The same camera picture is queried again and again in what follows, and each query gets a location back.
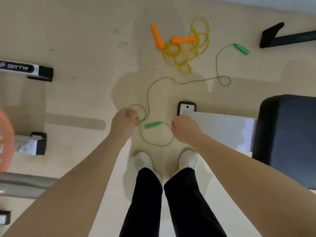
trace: orange jump rope handle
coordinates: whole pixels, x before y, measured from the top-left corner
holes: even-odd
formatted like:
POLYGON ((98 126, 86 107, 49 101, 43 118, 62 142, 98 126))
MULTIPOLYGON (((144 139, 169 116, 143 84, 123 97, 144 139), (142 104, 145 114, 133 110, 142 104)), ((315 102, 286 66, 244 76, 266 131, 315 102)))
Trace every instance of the orange jump rope handle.
POLYGON ((156 44, 157 44, 158 49, 162 49, 164 47, 164 44, 163 44, 163 41, 159 38, 158 31, 155 25, 151 24, 150 27, 156 39, 156 44))
POLYGON ((171 38, 171 42, 172 44, 179 44, 179 43, 182 43, 182 42, 194 42, 196 41, 197 38, 196 37, 183 37, 183 38, 180 38, 180 37, 172 37, 171 38))

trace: gym floor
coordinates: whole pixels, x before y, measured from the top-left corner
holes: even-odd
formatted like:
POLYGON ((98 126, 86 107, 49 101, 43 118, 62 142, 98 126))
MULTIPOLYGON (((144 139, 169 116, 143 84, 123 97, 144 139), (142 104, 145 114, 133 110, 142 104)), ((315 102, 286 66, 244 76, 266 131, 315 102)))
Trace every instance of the gym floor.
MULTIPOLYGON (((15 132, 48 136, 45 156, 16 154, 10 172, 60 178, 107 136, 117 110, 133 103, 146 106, 152 82, 163 76, 180 82, 215 77, 216 54, 230 43, 250 50, 244 56, 227 49, 219 57, 219 74, 230 76, 231 86, 222 87, 217 80, 185 86, 163 80, 150 93, 148 123, 170 123, 182 100, 195 102, 200 112, 257 117, 267 97, 316 96, 314 42, 259 48, 261 32, 268 27, 285 22, 280 36, 313 31, 316 16, 211 0, 1 0, 0 19, 1 59, 55 72, 52 83, 0 73, 0 106, 15 132), (184 76, 164 62, 150 24, 166 42, 187 36, 196 16, 210 25, 210 45, 184 76)), ((144 137, 164 144, 172 135, 168 127, 158 127, 144 137)), ((167 147, 151 146, 136 130, 117 159, 89 236, 118 236, 136 180, 129 158, 134 151, 147 152, 167 180, 185 147, 177 140, 167 147)), ((260 236, 203 161, 197 178, 228 236, 260 236)), ((0 197, 0 209, 11 210, 13 222, 32 202, 0 197)), ((0 234, 7 228, 0 227, 0 234)), ((160 235, 174 236, 165 197, 160 235)))

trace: green jump rope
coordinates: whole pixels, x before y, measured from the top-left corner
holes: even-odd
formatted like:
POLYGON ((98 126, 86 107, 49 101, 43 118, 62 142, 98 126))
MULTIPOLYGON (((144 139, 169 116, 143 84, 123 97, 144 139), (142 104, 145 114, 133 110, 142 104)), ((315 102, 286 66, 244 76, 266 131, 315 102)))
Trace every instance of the green jump rope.
MULTIPOLYGON (((177 84, 179 84, 179 85, 185 85, 185 84, 189 84, 189 83, 193 83, 193 82, 201 82, 201 81, 207 81, 207 80, 212 80, 212 79, 218 79, 219 83, 220 83, 223 87, 229 87, 230 84, 231 84, 231 82, 232 82, 232 80, 231 80, 231 78, 230 78, 229 76, 226 76, 226 75, 219 75, 219 74, 218 74, 217 58, 218 58, 219 54, 220 54, 224 49, 226 49, 227 47, 230 47, 230 46, 235 47, 237 50, 239 50, 239 51, 240 51, 242 54, 244 54, 244 55, 248 55, 249 52, 250 52, 250 51, 247 50, 245 47, 243 47, 243 46, 241 46, 241 45, 239 45, 239 44, 236 44, 236 43, 229 44, 229 45, 227 45, 226 47, 223 47, 223 48, 218 52, 218 54, 217 54, 217 56, 216 56, 216 60, 215 60, 216 73, 217 73, 217 76, 216 76, 216 77, 212 77, 212 78, 208 78, 208 79, 201 79, 201 80, 191 80, 191 81, 188 81, 188 82, 180 83, 180 82, 177 82, 175 79, 173 79, 173 78, 171 78, 171 77, 165 76, 165 77, 162 77, 162 78, 160 78, 160 79, 154 81, 154 82, 149 86, 149 88, 148 88, 148 90, 147 90, 146 98, 147 98, 147 109, 148 109, 148 112, 147 112, 146 109, 145 109, 142 105, 140 105, 140 104, 132 104, 132 105, 129 106, 129 107, 132 107, 132 106, 135 106, 135 105, 136 105, 136 106, 141 107, 141 108, 145 111, 145 117, 144 117, 142 120, 140 120, 140 121, 138 122, 138 123, 139 123, 140 136, 142 137, 142 139, 144 140, 144 142, 146 142, 146 143, 148 143, 148 144, 151 144, 151 145, 154 145, 154 146, 162 146, 162 147, 163 147, 163 146, 168 146, 168 145, 170 145, 170 144, 172 143, 173 139, 174 139, 174 135, 172 135, 172 139, 171 139, 171 141, 170 141, 168 144, 165 144, 165 145, 157 145, 157 144, 148 142, 148 141, 145 140, 144 137, 143 137, 142 130, 141 130, 141 127, 140 127, 140 123, 142 123, 143 121, 145 121, 145 120, 147 120, 147 119, 149 118, 150 107, 149 107, 148 95, 149 95, 149 90, 150 90, 150 88, 151 88, 154 84, 156 84, 158 81, 160 81, 160 80, 162 80, 162 79, 170 79, 170 80, 172 80, 173 82, 175 82, 175 83, 177 83, 177 84), (228 83, 227 83, 227 84, 224 84, 224 83, 221 81, 222 78, 226 78, 226 79, 228 80, 228 83)), ((151 123, 151 124, 147 124, 147 125, 145 125, 145 129, 149 129, 149 128, 152 128, 152 127, 155 127, 155 126, 159 126, 159 125, 161 125, 161 124, 167 125, 167 126, 170 128, 170 130, 171 130, 171 126, 169 126, 166 122, 163 122, 163 121, 159 121, 159 122, 154 122, 154 123, 151 123)))

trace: green jump rope handle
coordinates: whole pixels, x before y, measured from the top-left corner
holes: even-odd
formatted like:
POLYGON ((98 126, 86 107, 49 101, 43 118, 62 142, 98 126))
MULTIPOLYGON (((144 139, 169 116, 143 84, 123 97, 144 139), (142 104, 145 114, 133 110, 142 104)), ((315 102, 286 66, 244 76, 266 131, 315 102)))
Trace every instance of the green jump rope handle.
POLYGON ((151 123, 151 124, 147 124, 145 125, 145 129, 149 129, 149 128, 152 128, 152 127, 155 127, 155 126, 159 126, 161 125, 162 122, 155 122, 155 123, 151 123))
POLYGON ((240 51, 242 54, 245 54, 245 55, 248 55, 249 54, 249 50, 247 50, 245 47, 237 44, 237 43, 234 43, 233 46, 238 50, 240 51))

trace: hand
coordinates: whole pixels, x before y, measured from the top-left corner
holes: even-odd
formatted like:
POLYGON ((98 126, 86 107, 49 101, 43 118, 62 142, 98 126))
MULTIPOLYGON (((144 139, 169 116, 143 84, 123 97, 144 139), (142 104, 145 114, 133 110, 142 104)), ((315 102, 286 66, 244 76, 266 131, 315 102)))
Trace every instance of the hand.
POLYGON ((189 116, 176 116, 171 122, 171 130, 174 136, 182 143, 190 144, 190 141, 199 134, 203 134, 203 131, 189 116))
POLYGON ((109 135, 125 144, 133 134, 135 126, 138 126, 138 121, 139 117, 134 109, 122 108, 112 120, 109 135))

